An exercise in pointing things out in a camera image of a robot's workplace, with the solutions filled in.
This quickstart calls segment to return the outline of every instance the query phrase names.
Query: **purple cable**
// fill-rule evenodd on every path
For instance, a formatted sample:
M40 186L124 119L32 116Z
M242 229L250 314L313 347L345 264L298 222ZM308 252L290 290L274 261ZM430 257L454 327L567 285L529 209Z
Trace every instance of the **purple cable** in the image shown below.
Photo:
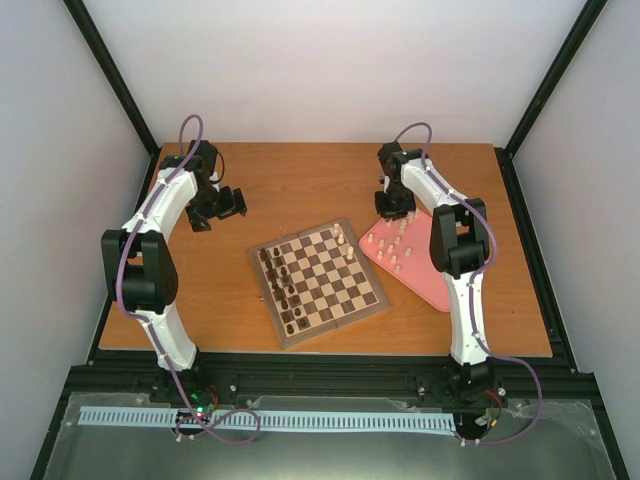
M422 149L422 155L420 155L420 161L422 162L422 167L426 169L427 168L427 160L426 160L427 153L429 153L429 146L431 145L431 137L433 136L433 129L431 128L431 125L429 125L427 122L412 123L408 127L405 127L398 135L396 135L396 138L395 138L394 142L399 141L400 138L402 137L402 135L404 135L409 130L411 130L412 128L415 128L415 127L427 127L427 130L429 130L429 136L427 137L427 141L424 144L424 148Z
M533 369L533 367L531 367L531 365L529 365L529 363L527 363L525 360L522 360L521 358L509 357L507 355L500 355L498 353L493 353L493 352L491 352L491 350L489 350L489 347L487 345L485 345L485 343L480 339L480 335L478 335L477 337L475 336L476 334L479 334L480 332L478 332L478 325L476 323L476 314L475 314L474 303L473 303L473 295L474 295L473 281L475 280L475 278L478 275L480 275L481 273L484 273L487 269L492 267L493 264L496 262L496 259L498 258L498 242L496 241L496 236L493 233L493 230L491 229L491 227L489 226L489 223L487 222L487 220L482 215L480 215L480 212L478 212L478 210L476 210L471 205L469 205L469 203L467 203L462 197L460 197L460 196L458 196L458 195L456 195L454 193L449 194L449 189L440 181L440 179L433 172L431 172L430 169L427 169L427 163L426 163L425 159L426 159L426 156L427 156L427 149L429 148L429 145L431 144L431 137L432 137L431 126L427 122L412 123L408 127L404 128L396 136L395 141L397 142L400 139L400 137L402 137L402 135L404 135L407 131L409 131L412 128L417 127L417 126L425 126L429 130L429 137L427 138L427 142L426 142L425 147L424 147L424 149L422 151L422 156L420 157L420 159L422 160L422 166L426 170L427 175L435 182L436 185L438 185L440 190L442 190L442 192L445 195L450 195L453 200L455 200L456 202L461 204L463 207L465 207L467 210L469 210L471 212L471 214L474 217L476 217L478 219L478 221L482 224L482 226L487 231L487 233L489 235L489 238L491 239L491 249L492 249L491 258L489 258L489 261L487 263L485 263L480 268L478 268L478 270L473 272L473 274L469 278L469 310L471 312L471 327L473 328L474 338L476 339L476 342L478 342L478 345L480 346L480 348L482 348L482 350L487 355L489 355L490 357L497 358L498 360L502 360L502 361L505 361L505 362L517 363L517 364L522 365L523 367L525 367L529 371L529 373L531 374L531 377L533 378L533 382L536 384L536 391L538 393L538 410L537 410L535 416L533 417L533 420L531 420L531 423L529 423L529 425L527 425L523 430L521 430L520 432L518 432L518 433L516 433L516 434L514 434L514 435L512 435L510 437L503 438L503 439L500 439L500 440L492 440L492 441L488 441L488 442L480 442L479 443L479 445L502 445L504 443L509 443L509 442L512 442L513 440L517 440L518 438L522 437L523 435L526 435L538 423L538 421L540 420L540 416L542 415L542 385L540 385L540 379L538 378L538 375L536 374L536 372Z
M165 183L160 184L159 187L157 189L155 189L155 191L151 194L151 197L149 198L149 201L147 202L147 204L145 205L144 209L141 212L142 213L142 217L144 217L144 218L141 218L136 222L135 226L131 230L131 233L129 234L129 238L127 238L127 241L124 244L124 248L122 249L122 255L120 257L120 263L118 264L118 274L116 275L116 300L118 302L118 307L120 308L120 311L122 312L123 315L125 315L127 317L130 317L130 318L135 318L137 320L140 320L147 327L147 329L149 331L149 335L151 336L151 338L153 340L153 343L155 344L156 349L158 351L158 356L159 357L162 357L162 356L165 357L165 361L167 362L167 366L169 367L169 370L171 371L171 377L173 377L173 381L175 382L176 387L178 388L178 393L180 393L180 396L182 397L182 401L184 402L185 406L187 407L187 410L189 410L189 413L191 414L191 416L194 418L194 420L202 428L203 431L200 432L200 433L207 433L207 434L211 435L213 438L215 438L216 440L219 440L219 441L221 441L223 443L227 443L227 444L230 444L230 445L244 445L244 444L247 444L247 443L252 442L253 440L255 440L256 437L260 434L260 417L258 416L258 414L256 412L254 412L253 410L249 410L249 409L246 409L246 408L241 408L241 409L238 409L238 410L233 410L232 412L229 412L229 413L223 415L216 422L214 422L211 426L207 426L200 419L200 417L197 415L196 411L193 409L193 406L191 405L191 402L189 401L189 398L187 397L187 394L185 393L184 388L182 387L182 383L180 383L180 378L178 377L178 372L176 372L176 369L175 369L175 367L173 365L173 361L171 360L171 357L169 357L169 355L167 355L166 350L164 349L164 347L160 343L160 339L158 338L158 334L156 333L155 329L153 328L153 324L151 323L151 320L149 320L144 315L139 315L137 313L129 312L127 310L127 308L125 307L125 305L124 305L124 301L122 300L122 279L124 277L124 269L125 269L125 266L127 264L127 258L129 256L129 252L131 251L131 246L133 245L133 240L135 239L135 236L138 233L138 231L140 230L140 228L142 228L142 224L144 223L144 219L148 217L149 212L153 208L153 205L156 202L156 200L158 199L158 197L160 196L160 194L164 191L164 189L171 182L171 180L173 180L175 178L175 176L178 173L180 173L180 171L184 168L184 166L187 164L187 162L189 162L189 160L191 160L191 157L193 157L193 154L197 150L198 145L200 145L200 140L202 140L202 133L203 133L203 130L204 130L204 124L202 122L202 118L200 118L199 115L191 114L187 118L184 119L184 122L182 122L182 126L180 127L179 142L180 142L181 152L182 152L182 134L184 133L184 129L187 126L187 124L189 123L189 121L194 119L194 118L198 121L198 124L199 124L198 137L196 138L196 143L194 144L193 148L184 157L182 162L180 162L180 164L175 168L175 170L173 172L171 172L167 176L167 178L165 179ZM219 436L217 433L215 433L213 431L213 428L216 425L218 425L221 421L223 421L225 418L227 418L228 416L231 416L231 415L239 414L239 413L247 413L247 414L253 416L256 419L256 431L253 433L253 435L251 435L251 437L247 438L246 440L241 440L239 442L236 442L236 441L232 441L232 440L227 440L226 438Z

